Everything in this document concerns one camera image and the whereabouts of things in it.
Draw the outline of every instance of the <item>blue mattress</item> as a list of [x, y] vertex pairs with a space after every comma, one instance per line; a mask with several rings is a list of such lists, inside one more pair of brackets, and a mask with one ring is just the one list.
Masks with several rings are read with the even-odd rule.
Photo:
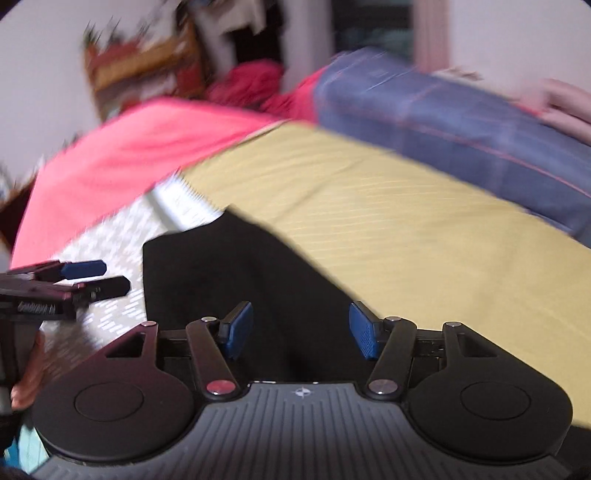
[[591, 147], [502, 98], [363, 48], [325, 70], [314, 103], [321, 126], [486, 189], [591, 247]]

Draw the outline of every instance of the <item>crosshair logo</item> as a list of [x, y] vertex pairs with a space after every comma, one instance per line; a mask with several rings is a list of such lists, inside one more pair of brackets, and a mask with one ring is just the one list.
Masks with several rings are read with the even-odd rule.
[[308, 396], [312, 395], [312, 390], [309, 390], [306, 387], [301, 387], [301, 388], [298, 388], [294, 393], [298, 397], [304, 398], [304, 397], [308, 397]]

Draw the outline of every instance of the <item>gray ribbed panel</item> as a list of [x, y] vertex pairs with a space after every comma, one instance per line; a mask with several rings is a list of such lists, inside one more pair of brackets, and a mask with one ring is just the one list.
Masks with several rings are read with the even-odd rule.
[[240, 400], [210, 405], [193, 430], [146, 462], [105, 468], [52, 458], [40, 480], [562, 480], [546, 458], [522, 466], [472, 465], [439, 452], [395, 404], [353, 385], [255, 384]]

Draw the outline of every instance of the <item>yellow fabric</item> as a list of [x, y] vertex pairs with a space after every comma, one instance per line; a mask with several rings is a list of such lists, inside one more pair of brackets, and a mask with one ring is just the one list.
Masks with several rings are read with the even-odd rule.
[[428, 167], [294, 123], [184, 176], [377, 314], [467, 324], [559, 383], [591, 424], [591, 250]]

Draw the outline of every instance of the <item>silver screw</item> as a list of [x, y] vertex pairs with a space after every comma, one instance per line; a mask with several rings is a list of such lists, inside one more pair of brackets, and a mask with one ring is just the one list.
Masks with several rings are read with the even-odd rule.
[[378, 395], [388, 395], [396, 392], [398, 389], [398, 385], [395, 381], [386, 380], [385, 378], [374, 380], [368, 385], [368, 387], [372, 392], [377, 393]]
[[206, 388], [208, 392], [214, 395], [228, 395], [236, 390], [236, 385], [229, 380], [214, 380], [213, 382], [209, 382]]

